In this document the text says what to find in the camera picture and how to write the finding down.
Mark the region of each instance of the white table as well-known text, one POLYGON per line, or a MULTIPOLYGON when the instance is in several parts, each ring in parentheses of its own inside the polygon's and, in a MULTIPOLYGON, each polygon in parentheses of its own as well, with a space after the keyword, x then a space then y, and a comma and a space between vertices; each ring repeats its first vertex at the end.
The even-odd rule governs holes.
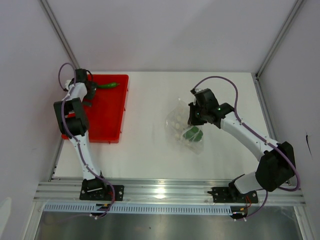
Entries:
MULTIPOLYGON (((95 74, 119 72, 95 72, 95 74)), ((190 103, 190 90, 205 77, 229 78, 238 87, 238 111, 245 121, 267 134, 266 124, 250 73, 222 72, 121 72, 129 75, 129 92, 120 142, 92 143, 93 157, 106 178, 129 179, 233 179, 257 169, 258 161, 234 137, 206 124, 204 151, 196 155, 169 144, 165 118, 178 98, 190 103)), ((199 88, 210 88, 219 103, 234 105, 235 91, 222 79, 209 79, 199 88)), ((64 141, 55 177, 82 177, 72 144, 64 141)))

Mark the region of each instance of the green pepper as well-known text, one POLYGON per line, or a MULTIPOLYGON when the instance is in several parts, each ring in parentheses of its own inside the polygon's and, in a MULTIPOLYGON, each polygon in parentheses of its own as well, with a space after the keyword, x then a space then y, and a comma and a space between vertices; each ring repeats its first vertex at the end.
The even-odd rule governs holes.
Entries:
POLYGON ((111 82, 111 83, 104 84, 104 85, 98 85, 97 88, 98 88, 98 89, 113 89, 113 88, 115 88, 115 87, 118 86, 118 85, 120 85, 120 83, 111 82))

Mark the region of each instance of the metal floor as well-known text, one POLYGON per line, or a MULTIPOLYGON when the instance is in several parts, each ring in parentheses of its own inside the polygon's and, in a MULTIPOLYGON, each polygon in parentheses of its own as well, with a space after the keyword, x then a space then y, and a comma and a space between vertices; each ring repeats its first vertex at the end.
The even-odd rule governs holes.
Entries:
POLYGON ((94 220, 44 212, 36 240, 302 240, 293 207, 264 207, 247 222, 229 216, 108 214, 94 220))

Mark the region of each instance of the plastic bag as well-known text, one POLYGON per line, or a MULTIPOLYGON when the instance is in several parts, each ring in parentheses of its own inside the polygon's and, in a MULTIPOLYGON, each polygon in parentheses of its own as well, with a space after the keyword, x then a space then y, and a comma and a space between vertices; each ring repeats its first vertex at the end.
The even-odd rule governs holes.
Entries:
POLYGON ((200 154, 204 150, 204 133, 202 127, 188 125, 189 111, 189 106, 178 98, 177 106, 165 119, 165 131, 171 141, 200 154))

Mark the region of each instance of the white wall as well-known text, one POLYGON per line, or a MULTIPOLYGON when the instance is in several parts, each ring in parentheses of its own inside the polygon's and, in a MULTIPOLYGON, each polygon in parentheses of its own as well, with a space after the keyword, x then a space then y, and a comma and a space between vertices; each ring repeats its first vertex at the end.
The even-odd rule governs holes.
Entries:
POLYGON ((0 33, 0 202, 12 198, 2 239, 18 240, 59 141, 53 103, 68 59, 37 0, 1 1, 0 33))
POLYGON ((288 140, 294 147, 303 194, 320 236, 319 13, 320 1, 306 1, 262 74, 261 85, 280 140, 288 140))
POLYGON ((49 0, 83 68, 258 71, 296 0, 49 0))

